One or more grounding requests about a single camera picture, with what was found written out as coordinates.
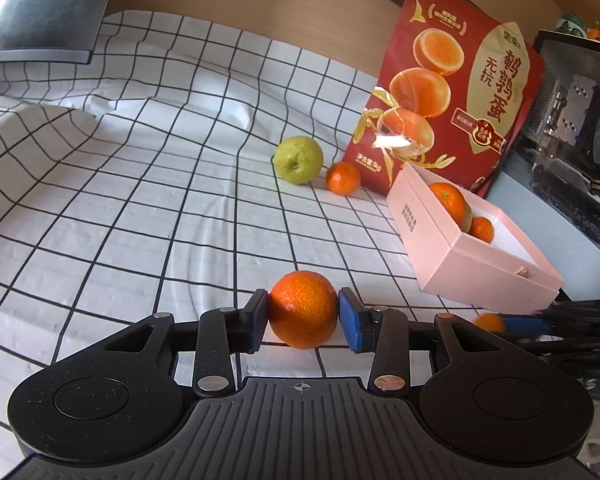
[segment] white tablecloth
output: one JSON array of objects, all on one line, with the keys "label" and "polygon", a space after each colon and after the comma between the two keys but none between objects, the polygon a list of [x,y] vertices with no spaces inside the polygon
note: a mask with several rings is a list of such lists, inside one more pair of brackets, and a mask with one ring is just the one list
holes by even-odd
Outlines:
[{"label": "white tablecloth", "polygon": [[[158,12],[106,18],[91,64],[0,64],[0,478],[21,459],[6,406],[28,375],[158,310],[244,306],[310,269],[367,305],[432,321],[384,198],[276,177],[282,139],[339,160],[374,78],[289,44]],[[352,376],[338,327],[311,351],[267,329],[248,375]],[[411,353],[413,383],[430,375]],[[191,383],[193,355],[176,380]]]}]

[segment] metal screw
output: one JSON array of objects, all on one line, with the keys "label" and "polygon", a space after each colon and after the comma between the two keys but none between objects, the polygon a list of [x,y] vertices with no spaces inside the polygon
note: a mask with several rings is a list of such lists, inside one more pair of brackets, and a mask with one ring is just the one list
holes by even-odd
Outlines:
[{"label": "metal screw", "polygon": [[376,388],[384,392],[395,392],[404,388],[405,382],[402,377],[397,375],[381,375],[374,380]]},{"label": "metal screw", "polygon": [[229,385],[224,377],[219,375],[208,375],[198,381],[198,387],[206,392],[219,392]]}]

